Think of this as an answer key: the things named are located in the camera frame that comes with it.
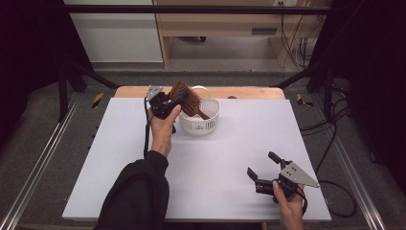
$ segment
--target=hair brush bristles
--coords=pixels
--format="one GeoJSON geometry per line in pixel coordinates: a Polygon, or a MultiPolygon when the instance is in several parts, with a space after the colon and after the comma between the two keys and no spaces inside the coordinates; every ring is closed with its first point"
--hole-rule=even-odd
{"type": "Polygon", "coordinates": [[[209,116],[200,110],[200,97],[188,85],[182,81],[177,82],[169,92],[171,101],[183,97],[182,111],[192,117],[198,114],[203,120],[210,119],[209,116]]]}

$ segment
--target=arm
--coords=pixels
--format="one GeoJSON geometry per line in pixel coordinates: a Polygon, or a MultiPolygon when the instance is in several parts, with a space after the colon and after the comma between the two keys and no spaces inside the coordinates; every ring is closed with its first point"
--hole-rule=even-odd
{"type": "Polygon", "coordinates": [[[278,182],[273,182],[274,195],[280,203],[281,207],[281,226],[284,230],[303,230],[303,200],[299,195],[293,195],[286,199],[283,190],[280,188],[278,182]]]}
{"type": "Polygon", "coordinates": [[[171,131],[180,106],[166,120],[152,117],[152,145],[146,159],[128,164],[108,193],[95,229],[160,229],[169,200],[165,171],[171,131]]]}

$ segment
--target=black sleeve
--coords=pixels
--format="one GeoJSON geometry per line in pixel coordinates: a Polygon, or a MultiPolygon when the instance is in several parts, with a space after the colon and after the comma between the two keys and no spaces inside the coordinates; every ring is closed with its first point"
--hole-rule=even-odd
{"type": "Polygon", "coordinates": [[[105,198],[95,229],[161,229],[169,200],[168,165],[165,156],[149,151],[146,159],[125,166],[105,198]]]}

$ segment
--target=black curtain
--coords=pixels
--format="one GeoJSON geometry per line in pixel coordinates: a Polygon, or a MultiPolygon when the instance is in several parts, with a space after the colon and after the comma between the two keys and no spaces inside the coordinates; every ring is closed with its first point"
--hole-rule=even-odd
{"type": "MultiPolygon", "coordinates": [[[[31,92],[56,82],[62,63],[74,61],[93,71],[69,13],[46,12],[47,4],[64,3],[0,1],[0,146],[24,112],[31,92]]],[[[71,75],[81,77],[77,72],[71,75]]]]}
{"type": "MultiPolygon", "coordinates": [[[[360,2],[335,0],[333,4],[354,11],[360,2]]],[[[312,62],[325,58],[325,48],[344,26],[325,69],[349,81],[350,108],[372,155],[388,166],[406,193],[406,1],[365,0],[346,25],[348,18],[327,18],[312,62]]]]}

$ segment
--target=white table surface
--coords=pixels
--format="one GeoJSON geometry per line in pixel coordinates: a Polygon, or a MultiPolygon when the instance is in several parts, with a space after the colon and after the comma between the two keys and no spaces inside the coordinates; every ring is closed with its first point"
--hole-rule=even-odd
{"type": "MultiPolygon", "coordinates": [[[[167,221],[268,221],[280,218],[272,196],[255,192],[250,167],[260,179],[278,177],[270,150],[293,160],[316,179],[288,100],[219,99],[216,130],[193,137],[172,136],[166,177],[167,221]]],[[[144,99],[111,99],[99,131],[63,212],[65,219],[97,220],[102,203],[122,168],[143,158],[144,99]]],[[[331,220],[320,189],[305,187],[304,220],[331,220]]]]}

